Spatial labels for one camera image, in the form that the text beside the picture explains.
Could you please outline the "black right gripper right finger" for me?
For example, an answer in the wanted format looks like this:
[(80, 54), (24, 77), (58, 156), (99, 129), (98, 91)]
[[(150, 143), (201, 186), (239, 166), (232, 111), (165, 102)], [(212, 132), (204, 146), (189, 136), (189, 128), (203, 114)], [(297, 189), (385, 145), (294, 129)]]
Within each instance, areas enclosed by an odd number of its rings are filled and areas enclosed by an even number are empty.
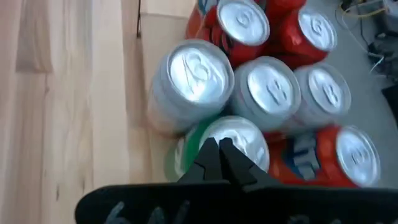
[(285, 185), (230, 138), (221, 140), (222, 173), (237, 190), (237, 219), (253, 224), (398, 224), (398, 190)]

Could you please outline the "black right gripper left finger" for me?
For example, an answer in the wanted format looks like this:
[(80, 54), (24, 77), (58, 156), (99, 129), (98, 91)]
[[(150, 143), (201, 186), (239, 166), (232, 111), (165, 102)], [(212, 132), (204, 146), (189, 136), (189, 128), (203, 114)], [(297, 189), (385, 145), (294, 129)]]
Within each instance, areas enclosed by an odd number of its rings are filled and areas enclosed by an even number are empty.
[(86, 194), (76, 224), (237, 224), (235, 191), (223, 175), (232, 140), (208, 138), (187, 173), (176, 182), (109, 185)]

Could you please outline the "green Sprite can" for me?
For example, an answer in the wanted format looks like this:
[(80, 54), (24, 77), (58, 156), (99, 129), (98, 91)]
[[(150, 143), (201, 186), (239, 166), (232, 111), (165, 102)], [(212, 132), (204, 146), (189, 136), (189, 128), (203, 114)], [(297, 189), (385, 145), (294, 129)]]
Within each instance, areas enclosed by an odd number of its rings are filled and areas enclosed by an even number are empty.
[(175, 182), (187, 172), (207, 138), (216, 141), (232, 139), (233, 144), (260, 169), (269, 170), (269, 148), (260, 129), (246, 118), (223, 116), (201, 121), (170, 149), (164, 165), (168, 181)]

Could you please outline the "red can with black label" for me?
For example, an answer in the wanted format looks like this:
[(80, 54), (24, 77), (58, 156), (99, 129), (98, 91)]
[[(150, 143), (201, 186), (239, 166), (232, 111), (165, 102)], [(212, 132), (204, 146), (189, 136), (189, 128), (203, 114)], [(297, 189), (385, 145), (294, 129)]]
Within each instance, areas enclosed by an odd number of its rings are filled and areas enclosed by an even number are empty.
[(268, 174), (285, 184), (371, 187), (381, 166), (370, 137), (355, 126), (325, 126), (269, 143)]

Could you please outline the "silver can edge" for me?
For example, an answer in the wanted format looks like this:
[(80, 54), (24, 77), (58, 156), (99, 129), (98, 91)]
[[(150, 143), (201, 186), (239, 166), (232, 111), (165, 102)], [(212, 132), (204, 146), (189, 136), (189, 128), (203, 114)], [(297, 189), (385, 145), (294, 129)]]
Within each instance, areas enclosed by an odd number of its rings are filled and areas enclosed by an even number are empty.
[(274, 57), (258, 57), (234, 70), (229, 99), (233, 114), (252, 121), (263, 132), (273, 132), (296, 113), (301, 91), (293, 71)]

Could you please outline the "silver beverage can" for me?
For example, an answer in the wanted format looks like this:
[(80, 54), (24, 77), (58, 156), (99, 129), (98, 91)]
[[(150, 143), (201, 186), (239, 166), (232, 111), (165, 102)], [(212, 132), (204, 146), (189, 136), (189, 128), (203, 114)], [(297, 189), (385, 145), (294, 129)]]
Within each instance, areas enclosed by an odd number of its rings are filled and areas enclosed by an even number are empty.
[(152, 78), (148, 123), (164, 135), (184, 133), (220, 113), (233, 88), (233, 69), (217, 46), (184, 40), (164, 56)]

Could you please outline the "red Coca-Cola can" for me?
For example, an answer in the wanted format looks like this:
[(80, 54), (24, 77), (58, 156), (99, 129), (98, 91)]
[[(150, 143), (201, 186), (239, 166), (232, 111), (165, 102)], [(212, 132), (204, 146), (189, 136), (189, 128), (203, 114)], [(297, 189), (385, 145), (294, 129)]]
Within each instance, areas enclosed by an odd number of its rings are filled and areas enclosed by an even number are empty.
[(312, 7), (292, 11), (280, 24), (274, 57), (292, 70), (321, 62), (337, 45), (329, 18)]
[(233, 68), (260, 57), (269, 36), (269, 20), (253, 0), (220, 0), (196, 34), (221, 49)]

